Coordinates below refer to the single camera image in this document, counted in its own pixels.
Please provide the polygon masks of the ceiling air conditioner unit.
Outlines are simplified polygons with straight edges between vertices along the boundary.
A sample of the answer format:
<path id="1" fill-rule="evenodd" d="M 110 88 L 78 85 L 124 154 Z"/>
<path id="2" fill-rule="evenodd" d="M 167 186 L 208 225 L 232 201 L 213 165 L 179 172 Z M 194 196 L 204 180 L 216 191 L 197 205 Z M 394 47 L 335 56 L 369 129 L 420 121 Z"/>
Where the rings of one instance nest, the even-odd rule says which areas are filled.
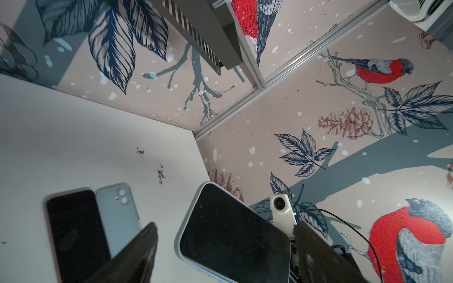
<path id="1" fill-rule="evenodd" d="M 453 6 L 453 0 L 391 0 L 388 5 L 422 31 L 427 32 L 441 15 Z"/>

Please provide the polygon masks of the black phone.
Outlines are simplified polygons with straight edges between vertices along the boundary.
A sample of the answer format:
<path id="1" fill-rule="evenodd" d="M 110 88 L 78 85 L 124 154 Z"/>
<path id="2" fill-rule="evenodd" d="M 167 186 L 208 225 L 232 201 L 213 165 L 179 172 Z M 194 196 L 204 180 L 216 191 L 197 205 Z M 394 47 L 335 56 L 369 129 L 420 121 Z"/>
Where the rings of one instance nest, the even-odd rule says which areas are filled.
<path id="1" fill-rule="evenodd" d="M 92 190 L 54 195 L 46 211 L 62 283 L 83 283 L 111 260 Z"/>
<path id="2" fill-rule="evenodd" d="M 290 280 L 290 238 L 213 182 L 198 188 L 174 247 L 183 262 L 222 283 Z"/>

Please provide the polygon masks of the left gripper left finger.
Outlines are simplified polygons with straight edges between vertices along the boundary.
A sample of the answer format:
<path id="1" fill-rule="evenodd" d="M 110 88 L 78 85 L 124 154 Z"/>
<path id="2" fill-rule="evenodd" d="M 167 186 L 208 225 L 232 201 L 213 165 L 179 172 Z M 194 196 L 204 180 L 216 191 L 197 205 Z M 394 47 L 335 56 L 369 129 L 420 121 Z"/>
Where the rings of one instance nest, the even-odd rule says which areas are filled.
<path id="1" fill-rule="evenodd" d="M 158 246 L 158 228 L 151 222 L 88 283 L 149 283 Z"/>

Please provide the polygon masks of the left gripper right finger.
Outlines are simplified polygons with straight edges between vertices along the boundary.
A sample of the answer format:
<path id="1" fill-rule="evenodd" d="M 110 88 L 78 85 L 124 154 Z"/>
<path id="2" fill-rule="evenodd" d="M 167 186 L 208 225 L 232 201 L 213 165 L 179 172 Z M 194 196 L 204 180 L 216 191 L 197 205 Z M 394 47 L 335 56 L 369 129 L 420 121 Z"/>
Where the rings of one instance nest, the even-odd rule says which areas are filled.
<path id="1" fill-rule="evenodd" d="M 294 226 L 299 283 L 365 283 L 351 253 L 328 245 L 305 223 Z"/>

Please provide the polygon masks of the grey-blue phone case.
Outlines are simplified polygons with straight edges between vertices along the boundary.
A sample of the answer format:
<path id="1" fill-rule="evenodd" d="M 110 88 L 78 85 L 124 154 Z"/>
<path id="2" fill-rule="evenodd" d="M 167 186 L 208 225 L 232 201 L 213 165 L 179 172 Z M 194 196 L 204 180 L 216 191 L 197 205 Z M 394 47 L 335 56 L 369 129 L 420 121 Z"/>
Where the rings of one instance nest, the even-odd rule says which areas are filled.
<path id="1" fill-rule="evenodd" d="M 114 258 L 142 230 L 131 188 L 118 183 L 96 193 L 100 217 L 110 256 Z"/>

